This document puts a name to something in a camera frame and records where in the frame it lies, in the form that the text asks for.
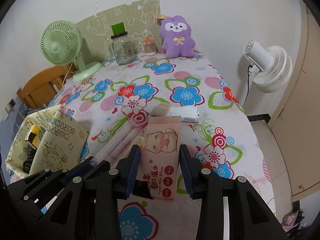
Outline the beige door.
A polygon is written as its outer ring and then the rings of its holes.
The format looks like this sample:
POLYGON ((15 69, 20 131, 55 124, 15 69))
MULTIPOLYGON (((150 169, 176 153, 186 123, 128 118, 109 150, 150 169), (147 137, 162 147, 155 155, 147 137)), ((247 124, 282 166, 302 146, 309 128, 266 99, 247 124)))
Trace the beige door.
POLYGON ((269 124, 286 165, 294 202, 319 190, 319 25, 304 2, 300 9, 293 74, 269 124))

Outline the floral tablecloth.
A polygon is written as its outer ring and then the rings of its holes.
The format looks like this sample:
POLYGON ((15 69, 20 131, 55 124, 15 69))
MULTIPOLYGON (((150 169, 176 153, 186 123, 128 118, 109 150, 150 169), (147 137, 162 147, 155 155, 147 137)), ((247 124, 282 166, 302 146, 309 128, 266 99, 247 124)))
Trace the floral tablecloth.
POLYGON ((275 210, 271 179, 252 125, 230 87, 199 51, 176 59, 139 54, 125 66, 105 61, 86 80, 68 80, 51 101, 65 107, 88 133, 83 158, 98 153, 128 119, 145 124, 160 103, 196 106, 199 121, 182 124, 181 143, 218 175, 246 177, 275 210))

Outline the green desk fan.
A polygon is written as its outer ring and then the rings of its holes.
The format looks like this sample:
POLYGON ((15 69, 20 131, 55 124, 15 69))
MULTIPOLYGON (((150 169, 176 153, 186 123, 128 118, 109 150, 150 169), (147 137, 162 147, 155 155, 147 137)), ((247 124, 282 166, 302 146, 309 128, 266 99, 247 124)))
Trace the green desk fan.
POLYGON ((49 24, 40 39, 41 53, 50 63, 63 66, 73 63, 77 72, 73 81, 79 82, 95 74, 102 64, 85 64, 81 55, 82 36, 79 28, 71 21, 59 20, 49 24))

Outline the glass jar with black lid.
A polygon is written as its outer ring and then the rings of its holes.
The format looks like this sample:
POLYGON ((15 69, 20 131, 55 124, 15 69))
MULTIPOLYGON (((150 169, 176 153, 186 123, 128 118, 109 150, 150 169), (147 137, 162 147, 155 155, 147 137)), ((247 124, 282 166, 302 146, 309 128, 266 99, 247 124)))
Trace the glass jar with black lid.
POLYGON ((134 61, 135 52, 131 38, 128 37, 128 32, 125 31, 118 35, 111 36, 111 48, 117 64, 126 65, 134 61))

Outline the purple plush toy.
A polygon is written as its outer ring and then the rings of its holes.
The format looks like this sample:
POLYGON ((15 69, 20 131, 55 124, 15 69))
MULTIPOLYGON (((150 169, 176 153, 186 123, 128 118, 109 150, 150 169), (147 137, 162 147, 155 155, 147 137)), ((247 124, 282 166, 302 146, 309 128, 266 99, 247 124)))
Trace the purple plush toy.
POLYGON ((195 41, 191 37, 191 27, 182 16, 161 20, 159 34, 167 58, 194 56, 195 41))

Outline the pink wet wipes pack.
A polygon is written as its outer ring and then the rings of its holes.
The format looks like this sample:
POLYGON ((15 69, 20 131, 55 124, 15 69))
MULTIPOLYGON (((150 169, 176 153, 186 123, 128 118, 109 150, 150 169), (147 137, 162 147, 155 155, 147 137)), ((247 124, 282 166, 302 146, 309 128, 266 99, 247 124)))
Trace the pink wet wipes pack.
POLYGON ((146 199, 176 196, 181 117, 151 117, 140 144, 140 163, 133 195, 146 199))

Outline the cream fabric storage box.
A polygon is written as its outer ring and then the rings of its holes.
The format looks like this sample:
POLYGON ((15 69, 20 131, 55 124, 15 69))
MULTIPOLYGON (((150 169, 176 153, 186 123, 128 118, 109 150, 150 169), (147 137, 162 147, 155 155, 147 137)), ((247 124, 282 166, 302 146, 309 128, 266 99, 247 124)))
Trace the cream fabric storage box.
POLYGON ((72 169, 82 159, 88 134, 61 105, 29 114, 23 120, 5 161, 25 178, 45 169, 72 169))

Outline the white standing fan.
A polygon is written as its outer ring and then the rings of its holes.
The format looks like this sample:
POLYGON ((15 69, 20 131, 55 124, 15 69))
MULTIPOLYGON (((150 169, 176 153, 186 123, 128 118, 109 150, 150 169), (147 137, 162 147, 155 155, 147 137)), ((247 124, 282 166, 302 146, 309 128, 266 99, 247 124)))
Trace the white standing fan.
POLYGON ((291 57, 281 46, 263 48, 257 41, 250 40, 244 47, 244 56, 251 64, 247 68, 247 90, 240 97, 240 105, 246 101, 251 85, 263 93, 274 93, 291 78, 291 57))

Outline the cotton swab jar orange lid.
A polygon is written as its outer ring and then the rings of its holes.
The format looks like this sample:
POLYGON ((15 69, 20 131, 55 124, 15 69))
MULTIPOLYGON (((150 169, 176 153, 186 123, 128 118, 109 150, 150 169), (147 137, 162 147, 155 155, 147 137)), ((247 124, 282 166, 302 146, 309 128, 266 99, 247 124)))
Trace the cotton swab jar orange lid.
POLYGON ((154 38, 146 38, 142 41, 143 51, 146 56, 152 56, 157 53, 157 47, 154 38))

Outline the pink bag on floor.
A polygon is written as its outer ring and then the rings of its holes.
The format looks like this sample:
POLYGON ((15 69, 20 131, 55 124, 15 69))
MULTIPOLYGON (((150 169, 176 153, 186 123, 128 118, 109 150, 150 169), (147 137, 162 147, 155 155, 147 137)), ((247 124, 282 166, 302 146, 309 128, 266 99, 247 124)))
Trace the pink bag on floor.
POLYGON ((281 226, 288 233, 294 228, 299 228, 300 222, 304 219, 303 211, 298 210, 294 213, 289 213, 283 217, 281 226))

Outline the white cloth roll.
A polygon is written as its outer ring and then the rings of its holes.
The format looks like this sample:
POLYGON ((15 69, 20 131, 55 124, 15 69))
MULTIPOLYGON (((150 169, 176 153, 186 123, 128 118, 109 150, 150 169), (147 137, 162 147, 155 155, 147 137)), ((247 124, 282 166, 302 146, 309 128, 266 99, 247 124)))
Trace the white cloth roll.
POLYGON ((154 117, 160 116, 180 116, 182 122, 197 123, 200 114, 197 106, 179 106, 175 107, 169 103, 160 103, 153 107, 151 115, 154 117))

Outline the green patterned cardboard panel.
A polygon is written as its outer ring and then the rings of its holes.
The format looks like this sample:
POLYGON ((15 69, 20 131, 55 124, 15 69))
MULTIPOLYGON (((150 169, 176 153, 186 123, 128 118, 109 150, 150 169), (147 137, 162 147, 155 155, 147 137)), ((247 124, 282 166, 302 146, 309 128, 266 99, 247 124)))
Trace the green patterned cardboard panel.
POLYGON ((124 24, 135 53, 143 51, 142 41, 146 38, 154 38, 157 49, 160 49, 162 38, 156 17, 160 13, 160 0, 140 0, 101 11, 78 22, 84 62, 103 62, 111 58, 112 26, 118 23, 124 24))

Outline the clear plastic tube pack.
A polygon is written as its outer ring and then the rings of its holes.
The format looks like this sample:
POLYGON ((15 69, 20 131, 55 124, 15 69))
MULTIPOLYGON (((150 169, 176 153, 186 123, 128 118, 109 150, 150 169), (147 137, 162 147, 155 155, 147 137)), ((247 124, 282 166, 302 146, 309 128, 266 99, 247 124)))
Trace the clear plastic tube pack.
POLYGON ((90 165, 95 167, 103 160, 115 167, 118 161, 128 155, 131 147, 143 135, 143 128, 134 121, 127 121, 111 140, 92 158, 90 165))

